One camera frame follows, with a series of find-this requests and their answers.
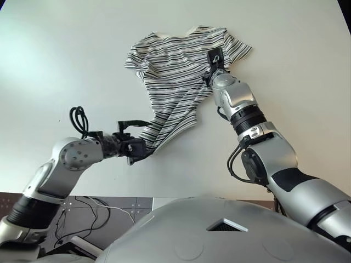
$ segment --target floor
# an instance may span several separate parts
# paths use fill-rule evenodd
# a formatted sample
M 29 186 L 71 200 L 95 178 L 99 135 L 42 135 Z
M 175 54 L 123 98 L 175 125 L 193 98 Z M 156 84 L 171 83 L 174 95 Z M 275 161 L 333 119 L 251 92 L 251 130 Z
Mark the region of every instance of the floor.
M 10 213 L 12 206 L 20 197 L 21 194 L 17 193 L 0 193 L 0 218 Z M 108 215 L 106 208 L 96 205 L 90 199 L 86 199 L 84 197 L 76 198 L 90 204 L 94 211 L 97 213 L 98 219 L 95 222 L 94 227 L 100 226 L 106 220 Z M 140 220 L 144 215 L 152 210 L 152 198 L 96 198 L 101 199 L 110 207 L 118 207 L 129 212 L 134 221 Z M 42 247 L 44 247 L 46 251 L 51 251 L 54 248 L 54 244 L 57 241 L 57 238 L 55 237 L 55 230 L 56 224 L 58 222 L 58 237 L 60 238 L 66 234 L 90 228 L 94 219 L 95 217 L 93 215 L 93 212 L 88 205 L 75 200 L 74 196 L 70 196 L 67 201 L 61 206 L 61 209 L 53 219 L 48 237 L 46 241 L 42 243 Z M 99 230 L 92 231 L 92 233 L 86 237 L 86 240 L 101 249 L 105 249 L 114 240 L 123 235 L 131 226 L 133 226 L 133 224 L 134 223 L 132 219 L 127 213 L 112 208 L 111 216 L 107 224 Z M 88 233 L 89 231 L 84 231 L 77 234 L 77 236 L 84 237 Z M 66 238 L 63 238 L 64 243 L 73 236 L 74 235 L 69 235 Z

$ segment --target t-shirt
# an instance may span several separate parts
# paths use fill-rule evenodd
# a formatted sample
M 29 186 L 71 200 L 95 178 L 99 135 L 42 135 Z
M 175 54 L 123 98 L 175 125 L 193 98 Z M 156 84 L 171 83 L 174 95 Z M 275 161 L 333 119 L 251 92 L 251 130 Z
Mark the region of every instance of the t-shirt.
M 151 33 L 132 46 L 125 63 L 144 82 L 154 119 L 140 137 L 154 151 L 196 125 L 196 107 L 212 94 L 202 79 L 210 69 L 207 52 L 221 47 L 224 67 L 243 59 L 251 47 L 225 28 L 194 27 L 183 37 Z

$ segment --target white tabletop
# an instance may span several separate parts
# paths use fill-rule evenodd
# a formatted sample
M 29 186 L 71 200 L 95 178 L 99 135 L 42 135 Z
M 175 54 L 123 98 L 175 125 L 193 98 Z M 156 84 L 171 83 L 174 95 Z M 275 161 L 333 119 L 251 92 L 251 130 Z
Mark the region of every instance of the white tabletop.
M 227 27 L 253 46 L 232 73 L 295 148 L 300 169 L 351 194 L 350 34 L 336 0 L 7 0 L 0 11 L 0 192 L 21 192 L 56 141 L 79 137 L 69 121 L 73 106 L 84 107 L 91 130 L 151 120 L 145 88 L 123 68 L 126 55 L 152 31 L 181 35 L 196 25 Z M 209 98 L 196 127 L 134 166 L 125 158 L 92 166 L 73 194 L 271 199 L 263 187 L 229 176 L 225 164 L 236 145 Z M 239 159 L 236 171 L 244 175 Z

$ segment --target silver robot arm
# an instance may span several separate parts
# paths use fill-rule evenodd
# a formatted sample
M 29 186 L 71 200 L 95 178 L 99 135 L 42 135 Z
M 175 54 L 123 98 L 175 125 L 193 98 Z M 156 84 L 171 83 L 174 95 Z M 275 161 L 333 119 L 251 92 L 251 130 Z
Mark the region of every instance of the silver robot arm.
M 351 198 L 334 185 L 302 173 L 292 146 L 265 119 L 249 86 L 226 72 L 220 49 L 208 53 L 211 72 L 205 77 L 213 90 L 218 113 L 237 133 L 239 148 L 249 180 L 260 184 L 279 200 L 289 217 L 349 248 L 351 243 Z
M 81 107 L 77 115 L 86 119 Z M 118 122 L 118 132 L 112 135 L 102 131 L 88 132 L 85 125 L 82 129 L 79 124 L 79 129 L 72 123 L 85 139 L 66 138 L 54 146 L 49 161 L 37 170 L 11 213 L 0 221 L 0 250 L 5 243 L 43 242 L 60 205 L 92 164 L 114 156 L 126 156 L 131 164 L 147 156 L 145 141 L 123 131 L 129 126 L 149 125 L 148 122 Z

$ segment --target black cable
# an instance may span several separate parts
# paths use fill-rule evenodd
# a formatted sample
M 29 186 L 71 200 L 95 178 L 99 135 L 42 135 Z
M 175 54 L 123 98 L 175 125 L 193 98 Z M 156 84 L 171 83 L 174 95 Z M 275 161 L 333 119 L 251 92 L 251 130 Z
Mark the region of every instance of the black cable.
M 88 206 L 91 208 L 91 210 L 92 210 L 92 212 L 93 212 L 93 214 L 94 214 L 95 219 L 94 219 L 94 221 L 93 221 L 93 223 L 92 223 L 92 225 L 91 225 L 90 228 L 83 229 L 83 230 L 80 230 L 80 231 L 77 231 L 77 232 L 73 232 L 73 233 L 68 233 L 68 234 L 63 235 L 63 236 L 60 237 L 60 238 L 56 237 L 56 238 L 58 238 L 58 240 L 55 242 L 54 248 L 57 246 L 57 244 L 62 244 L 62 243 L 63 243 L 62 239 L 65 238 L 65 237 L 68 237 L 68 236 L 71 236 L 71 235 L 75 235 L 75 234 L 79 234 L 79 233 L 82 233 L 82 232 L 85 232 L 85 231 L 89 231 L 89 234 L 87 234 L 86 236 L 83 237 L 83 239 L 84 239 L 84 238 L 88 237 L 88 236 L 92 233 L 92 231 L 94 230 L 94 229 L 93 229 L 93 226 L 94 226 L 95 222 L 97 221 L 98 217 L 97 217 L 97 215 L 95 214 L 93 207 L 92 207 L 90 204 L 88 204 L 88 203 L 86 203 L 86 202 L 84 202 L 84 201 L 82 201 L 82 200 L 77 199 L 76 196 L 75 196 L 75 200 L 77 200 L 77 201 L 79 201 L 79 202 L 82 202 L 82 203 L 88 205 Z
M 231 155 L 229 156 L 228 160 L 227 160 L 227 168 L 228 171 L 230 172 L 230 175 L 233 176 L 234 178 L 238 179 L 241 182 L 246 182 L 248 184 L 254 184 L 253 181 L 251 180 L 247 180 L 247 179 L 243 179 L 239 176 L 237 176 L 235 174 L 235 172 L 233 171 L 233 162 L 235 160 L 235 158 L 239 155 L 239 153 L 242 151 L 242 148 L 240 147 L 240 145 L 237 146 L 237 148 L 231 153 Z
M 106 218 L 105 222 L 103 222 L 99 227 L 92 228 L 92 230 L 98 230 L 98 229 L 100 229 L 100 228 L 103 228 L 103 227 L 107 224 L 107 222 L 110 220 L 110 217 L 111 217 L 111 209 L 108 207 L 109 204 L 107 204 L 106 202 L 104 202 L 104 201 L 102 201 L 101 199 L 96 198 L 96 197 L 90 197 L 90 198 L 89 198 L 89 197 L 87 197 L 87 196 L 84 196 L 84 198 L 88 198 L 88 199 L 91 198 L 91 199 L 94 199 L 94 200 L 100 202 L 101 204 L 103 204 L 104 206 L 106 206 L 105 208 L 107 209 L 107 218 Z
M 281 203 L 279 202 L 279 200 L 277 199 L 278 201 L 278 205 L 279 205 L 279 208 L 280 208 L 280 211 L 281 211 L 281 214 L 286 216 L 286 213 L 285 213 L 285 209 L 283 208 L 283 206 L 281 205 Z
M 278 205 L 278 199 L 276 199 L 276 197 L 274 196 L 274 211 L 276 211 L 277 213 L 279 213 L 279 205 Z
M 85 139 L 89 132 L 89 122 L 82 106 L 73 107 L 70 110 L 70 120 L 73 127 L 82 134 L 82 139 Z
M 226 115 L 224 115 L 223 113 L 220 112 L 220 107 L 217 107 L 217 113 L 218 113 L 223 119 L 225 119 L 226 121 L 228 121 Z
M 64 225 L 64 224 L 65 224 L 65 221 L 66 221 L 66 210 L 62 210 L 62 213 L 61 213 L 61 215 L 59 216 L 59 218 L 57 219 L 57 222 L 56 222 L 55 237 L 56 237 L 57 240 L 60 239 L 60 238 L 59 238 L 59 235 L 58 235 L 59 223 L 60 223 L 60 220 L 61 220 L 61 218 L 62 218 L 63 215 L 65 215 L 65 217 L 64 217 L 64 223 L 63 223 L 63 225 Z
M 94 200 L 96 200 L 96 201 L 98 201 L 98 202 L 100 202 L 101 204 L 103 204 L 103 205 L 105 205 L 105 206 L 109 206 L 106 202 L 104 202 L 104 201 L 102 201 L 101 199 L 99 199 L 99 198 L 96 198 L 96 197 L 91 197 L 92 199 L 94 199 Z M 80 230 L 80 231 L 77 231 L 77 232 L 73 232 L 73 233 L 68 233 L 68 234 L 66 234 L 66 235 L 64 235 L 64 236 L 62 236 L 62 237 L 60 237 L 60 238 L 58 238 L 58 237 L 56 237 L 58 240 L 56 241 L 56 243 L 54 244 L 54 248 L 57 246 L 57 244 L 62 244 L 62 239 L 63 238 L 65 238 L 65 237 L 67 237 L 67 236 L 71 236 L 71 235 L 76 235 L 76 234 L 79 234 L 79 233 L 82 233 L 82 232 L 85 232 L 85 231 L 93 231 L 93 230 L 98 230 L 98 229 L 101 229 L 102 227 L 104 227 L 107 223 L 108 223 L 108 221 L 110 220 L 110 217 L 111 217 L 111 209 L 110 208 L 108 208 L 108 207 L 106 207 L 106 209 L 107 209 L 107 212 L 108 212 L 108 215 L 107 215 L 107 218 L 106 218 L 106 220 L 100 225 L 100 226 L 98 226 L 98 227 L 92 227 L 93 225 L 94 225 L 94 223 L 95 223 L 95 221 L 93 222 L 93 224 L 92 224 L 92 226 L 90 227 L 90 228 L 87 228 L 87 229 L 83 229 L 83 230 Z
M 76 196 L 75 196 L 75 200 L 76 200 L 76 201 L 79 201 L 79 202 L 81 202 L 81 203 L 83 203 L 83 204 L 86 204 L 87 206 L 89 206 L 90 209 L 92 210 L 94 216 L 95 216 L 95 220 L 92 222 L 92 225 L 91 225 L 90 228 L 89 228 L 89 233 L 83 237 L 83 239 L 85 239 L 85 238 L 87 238 L 87 237 L 93 232 L 94 224 L 95 224 L 95 222 L 96 222 L 97 219 L 98 219 L 98 212 L 95 213 L 93 207 L 92 207 L 90 204 L 88 204 L 88 203 L 86 203 L 86 202 L 84 202 L 84 201 L 82 201 L 82 200 L 79 200 Z
M 274 196 L 274 210 L 279 213 L 281 212 L 281 214 L 283 216 L 286 216 L 286 213 L 285 213 L 285 209 L 283 208 L 283 206 L 281 205 L 281 203 L 279 202 L 278 198 L 276 198 Z

